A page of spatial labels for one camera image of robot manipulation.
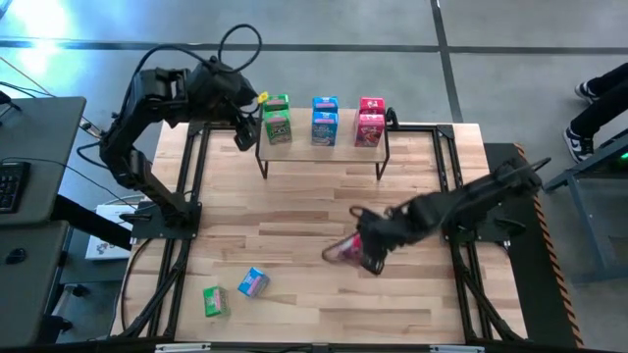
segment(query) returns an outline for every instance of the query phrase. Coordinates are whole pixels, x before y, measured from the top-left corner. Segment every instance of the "green juice box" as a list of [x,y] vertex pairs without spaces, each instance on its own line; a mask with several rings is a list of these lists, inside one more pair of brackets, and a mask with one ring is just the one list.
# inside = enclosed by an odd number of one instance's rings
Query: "green juice box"
[[289,98],[287,94],[274,94],[268,96],[268,99],[264,102],[264,112],[273,112],[278,110],[288,110]]
[[211,318],[230,313],[227,302],[227,290],[220,286],[203,289],[203,299],[205,301],[205,317]]
[[279,111],[264,111],[263,115],[268,140],[271,144],[285,143],[292,141],[290,131],[290,112],[288,109]]

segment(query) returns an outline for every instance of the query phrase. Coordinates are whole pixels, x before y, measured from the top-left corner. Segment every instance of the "black pants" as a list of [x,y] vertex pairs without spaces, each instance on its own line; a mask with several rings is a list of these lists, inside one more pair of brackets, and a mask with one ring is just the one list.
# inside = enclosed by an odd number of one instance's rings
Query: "black pants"
[[571,121],[571,130],[582,137],[593,137],[600,127],[628,110],[628,63],[587,85],[600,99]]

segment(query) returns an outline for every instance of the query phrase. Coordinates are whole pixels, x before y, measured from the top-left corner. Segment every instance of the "keyboard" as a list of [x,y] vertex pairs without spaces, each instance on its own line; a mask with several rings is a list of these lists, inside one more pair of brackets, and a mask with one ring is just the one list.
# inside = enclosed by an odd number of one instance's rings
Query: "keyboard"
[[29,170],[28,162],[7,162],[0,165],[0,214],[18,212]]

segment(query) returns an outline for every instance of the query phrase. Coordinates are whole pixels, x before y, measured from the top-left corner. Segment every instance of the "gray floor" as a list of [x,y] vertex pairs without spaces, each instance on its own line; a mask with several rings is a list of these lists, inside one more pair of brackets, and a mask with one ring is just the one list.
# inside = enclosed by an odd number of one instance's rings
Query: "gray floor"
[[[87,47],[94,42],[216,44],[232,25],[251,23],[265,43],[297,45],[269,47],[244,72],[258,91],[287,92],[300,106],[320,94],[337,94],[344,107],[354,106],[360,95],[382,95],[404,121],[449,123],[461,118],[479,123],[486,141],[519,142],[532,160],[552,157],[541,171],[544,178],[572,165],[560,133],[585,108],[574,97],[573,85],[628,61],[624,0],[33,1],[14,0],[0,20],[0,40],[5,40],[0,56],[55,94],[85,96],[85,116],[101,127],[120,108],[142,51],[55,49],[47,41],[34,49],[6,46],[29,38],[70,39]],[[438,16],[435,22],[433,11],[442,15],[442,23]],[[235,43],[252,40],[249,33],[233,38]],[[444,47],[445,40],[450,47]],[[315,44],[335,45],[321,51]],[[249,55],[229,52],[225,61],[237,65]],[[194,65],[185,55],[163,52],[146,66]],[[0,77],[30,86],[1,62]],[[461,117],[455,112],[457,104]],[[627,126],[624,114],[604,127],[597,143]],[[158,126],[152,127],[137,143],[149,158],[158,131]],[[80,133],[76,146],[91,141]],[[119,194],[130,194],[77,156],[70,164]],[[602,195],[605,186],[596,185],[589,194]],[[616,188],[613,195],[622,189]],[[86,207],[110,198],[71,174],[64,179],[62,193]],[[614,205],[622,200],[615,198]],[[604,215],[603,210],[611,208],[608,203],[593,201],[597,225],[623,226],[620,217]],[[542,202],[563,271],[568,277],[585,272],[592,266],[590,249],[568,193],[542,195]],[[625,246],[618,249],[628,257]],[[115,295],[117,288],[103,290]],[[570,292],[586,345],[624,351],[628,280],[572,285]],[[75,315],[99,308],[92,322],[106,327],[110,314],[102,308],[108,307],[99,301],[90,307],[88,301],[77,304]],[[64,340],[91,338],[89,334],[79,332]]]

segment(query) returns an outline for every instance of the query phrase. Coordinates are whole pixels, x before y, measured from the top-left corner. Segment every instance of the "blue juice box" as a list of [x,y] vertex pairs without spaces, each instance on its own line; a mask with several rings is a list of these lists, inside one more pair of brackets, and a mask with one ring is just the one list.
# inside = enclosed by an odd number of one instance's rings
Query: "blue juice box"
[[313,112],[338,113],[338,97],[314,97],[312,98]]
[[312,113],[312,144],[315,146],[336,145],[338,114],[327,112]]
[[242,283],[237,287],[237,290],[249,298],[254,298],[266,287],[270,280],[263,272],[251,268],[248,270]]

